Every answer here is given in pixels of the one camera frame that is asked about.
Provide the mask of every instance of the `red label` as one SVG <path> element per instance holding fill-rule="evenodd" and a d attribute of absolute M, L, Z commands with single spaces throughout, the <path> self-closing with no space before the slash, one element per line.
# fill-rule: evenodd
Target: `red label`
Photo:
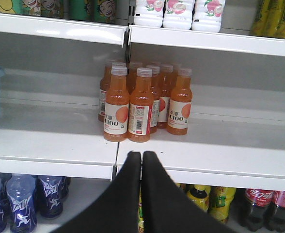
<path fill-rule="evenodd" d="M 248 188 L 245 191 L 245 196 L 251 203 L 264 207 L 269 205 L 272 200 L 273 191 Z"/>
<path fill-rule="evenodd" d="M 274 191 L 272 202 L 285 208 L 285 191 Z"/>

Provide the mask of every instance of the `coca-cola bottle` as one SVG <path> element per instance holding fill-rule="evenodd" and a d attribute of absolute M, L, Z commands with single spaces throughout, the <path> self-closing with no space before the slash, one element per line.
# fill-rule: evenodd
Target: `coca-cola bottle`
<path fill-rule="evenodd" d="M 264 225 L 270 231 L 285 231 L 285 191 L 274 191 L 264 216 Z"/>
<path fill-rule="evenodd" d="M 270 190 L 247 188 L 238 214 L 240 225 L 252 232 L 260 229 L 272 196 L 273 191 Z"/>

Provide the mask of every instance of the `white bottle cap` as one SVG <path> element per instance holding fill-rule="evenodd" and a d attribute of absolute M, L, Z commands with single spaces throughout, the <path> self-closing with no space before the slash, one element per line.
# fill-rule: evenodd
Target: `white bottle cap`
<path fill-rule="evenodd" d="M 172 73 L 173 68 L 174 68 L 173 65 L 170 65 L 170 64 L 161 64 L 160 65 L 161 72 Z"/>
<path fill-rule="evenodd" d="M 152 69 L 152 74 L 160 74 L 160 67 L 159 66 L 147 65 L 146 67 L 149 69 Z"/>
<path fill-rule="evenodd" d="M 112 62 L 111 66 L 126 67 L 127 65 L 124 62 Z"/>
<path fill-rule="evenodd" d="M 149 68 L 137 68 L 137 76 L 139 77 L 151 77 L 152 76 L 152 69 Z"/>
<path fill-rule="evenodd" d="M 137 68 L 142 67 L 142 66 L 143 66 L 142 62 L 130 62 L 129 63 L 130 69 L 137 69 Z"/>
<path fill-rule="evenodd" d="M 116 75 L 116 76 L 126 76 L 127 67 L 112 65 L 111 74 Z"/>
<path fill-rule="evenodd" d="M 191 76 L 192 75 L 192 69 L 190 69 L 190 68 L 180 68 L 178 70 L 178 75 L 181 75 L 181 76 Z"/>

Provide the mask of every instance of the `white juice bottle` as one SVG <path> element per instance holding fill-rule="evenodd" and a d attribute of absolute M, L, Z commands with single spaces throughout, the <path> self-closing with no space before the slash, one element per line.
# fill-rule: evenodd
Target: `white juice bottle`
<path fill-rule="evenodd" d="M 193 8 L 194 0 L 166 0 L 164 28 L 189 30 Z"/>
<path fill-rule="evenodd" d="M 164 0 L 136 0 L 134 24 L 161 27 Z"/>
<path fill-rule="evenodd" d="M 218 33 L 225 0 L 196 0 L 192 30 Z"/>

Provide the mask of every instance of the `pink fruit graphic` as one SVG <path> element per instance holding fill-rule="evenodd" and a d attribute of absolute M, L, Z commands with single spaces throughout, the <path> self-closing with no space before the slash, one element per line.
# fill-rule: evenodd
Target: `pink fruit graphic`
<path fill-rule="evenodd" d="M 179 3 L 178 0 L 169 0 L 167 3 L 168 8 L 172 8 L 176 3 Z"/>
<path fill-rule="evenodd" d="M 221 14 L 223 12 L 223 7 L 222 5 L 219 5 L 219 6 L 216 6 L 215 9 L 214 9 L 214 14 L 216 17 L 220 17 Z"/>
<path fill-rule="evenodd" d="M 159 111 L 162 112 L 165 109 L 165 100 L 160 98 L 160 108 Z"/>
<path fill-rule="evenodd" d="M 190 110 L 191 110 L 191 104 L 188 103 L 185 106 L 183 106 L 183 108 L 181 109 L 181 115 L 184 118 L 188 118 L 190 116 Z"/>
<path fill-rule="evenodd" d="M 157 0 L 154 2 L 154 9 L 158 12 L 163 9 L 163 6 L 164 6 L 164 2 L 161 0 Z"/>
<path fill-rule="evenodd" d="M 218 0 L 213 0 L 207 4 L 207 10 L 214 11 L 215 7 L 219 5 L 220 5 L 220 2 Z"/>
<path fill-rule="evenodd" d="M 115 113 L 115 118 L 120 123 L 126 122 L 127 116 L 128 116 L 128 107 L 119 108 Z"/>
<path fill-rule="evenodd" d="M 175 14 L 179 15 L 181 13 L 184 13 L 184 11 L 186 10 L 187 6 L 182 4 L 182 3 L 176 3 L 173 6 L 173 11 L 175 12 Z"/>

